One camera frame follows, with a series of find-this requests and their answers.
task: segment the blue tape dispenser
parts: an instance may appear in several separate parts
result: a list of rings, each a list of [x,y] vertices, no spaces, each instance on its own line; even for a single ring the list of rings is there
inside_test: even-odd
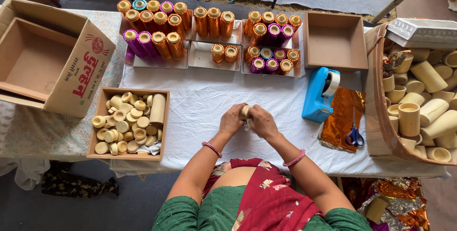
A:
[[[309,78],[302,118],[322,123],[333,112],[333,96],[340,85],[340,72],[326,67],[315,69]]]

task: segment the pink bangle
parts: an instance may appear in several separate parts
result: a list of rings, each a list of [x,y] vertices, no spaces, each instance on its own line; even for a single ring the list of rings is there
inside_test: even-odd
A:
[[[222,153],[219,152],[218,149],[216,149],[212,144],[210,144],[209,142],[202,142],[202,146],[208,146],[209,148],[211,148],[217,155],[219,158],[222,158]]]
[[[303,158],[303,156],[305,156],[305,149],[300,149],[300,151],[302,151],[302,153],[296,159],[294,159],[293,161],[291,161],[289,163],[283,163],[283,166],[288,167],[290,165],[298,163],[298,161],[301,160]]]

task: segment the red dupatta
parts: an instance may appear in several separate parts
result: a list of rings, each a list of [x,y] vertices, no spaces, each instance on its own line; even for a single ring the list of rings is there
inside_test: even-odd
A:
[[[317,205],[295,192],[290,179],[275,165],[259,158],[231,159],[214,167],[202,198],[223,173],[236,167],[256,167],[256,170],[241,198],[232,231],[297,231],[314,215],[323,217]]]

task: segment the woman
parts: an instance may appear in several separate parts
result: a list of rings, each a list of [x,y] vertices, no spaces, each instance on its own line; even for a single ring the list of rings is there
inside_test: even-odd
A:
[[[174,183],[152,230],[370,231],[339,188],[258,105],[248,110],[251,129],[279,153],[307,196],[295,192],[276,166],[261,159],[232,159],[214,167],[243,125],[239,116],[245,105],[234,105],[222,116],[219,132]]]

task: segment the black patterned cloth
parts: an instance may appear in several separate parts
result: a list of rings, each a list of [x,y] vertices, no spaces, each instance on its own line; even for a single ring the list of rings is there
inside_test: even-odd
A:
[[[70,173],[71,162],[50,163],[51,167],[43,175],[41,193],[75,198],[91,198],[106,192],[119,196],[119,187],[114,178],[100,183],[95,179]]]

